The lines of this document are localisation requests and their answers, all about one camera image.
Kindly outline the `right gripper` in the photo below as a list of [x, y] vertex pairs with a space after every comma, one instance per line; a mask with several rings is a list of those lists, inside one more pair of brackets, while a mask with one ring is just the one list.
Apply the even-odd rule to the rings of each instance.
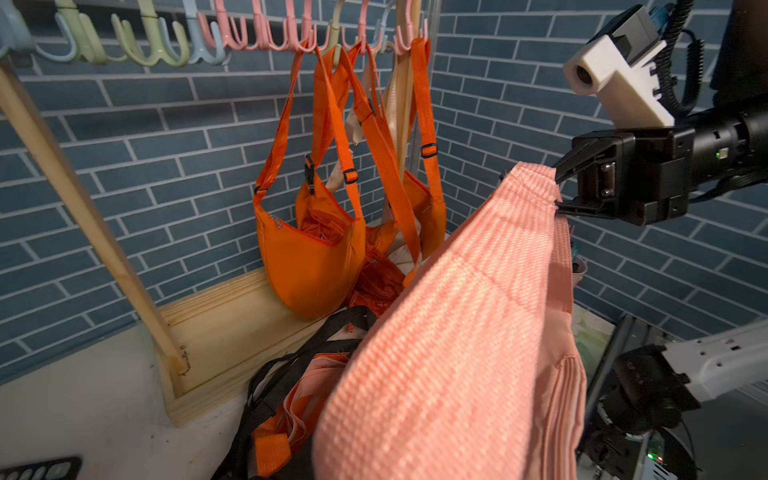
[[648, 226], [684, 216], [692, 187], [690, 127], [602, 130], [578, 136], [555, 165], [555, 181], [577, 180], [557, 213]]

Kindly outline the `large pink sling bag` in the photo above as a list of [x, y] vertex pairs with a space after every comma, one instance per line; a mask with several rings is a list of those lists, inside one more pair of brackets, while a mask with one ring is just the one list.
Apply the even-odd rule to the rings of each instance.
[[341, 379], [349, 353], [315, 355], [283, 401], [285, 432], [297, 454], [314, 433], [328, 397]]

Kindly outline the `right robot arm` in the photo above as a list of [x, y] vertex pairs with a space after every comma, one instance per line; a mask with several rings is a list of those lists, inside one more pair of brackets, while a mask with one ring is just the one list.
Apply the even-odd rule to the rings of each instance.
[[[616, 16], [565, 66], [572, 90], [593, 95], [610, 130], [574, 138], [556, 178], [575, 178], [562, 215], [647, 226], [693, 204], [767, 179], [767, 5], [733, 3], [712, 78], [713, 106], [696, 112], [702, 41], [690, 43], [685, 92], [674, 93], [671, 56], [693, 5], [679, 1]], [[678, 343], [628, 349], [611, 339], [587, 397], [577, 449], [596, 478], [694, 479], [691, 442], [674, 429], [685, 412], [767, 376], [767, 324], [758, 321]]]

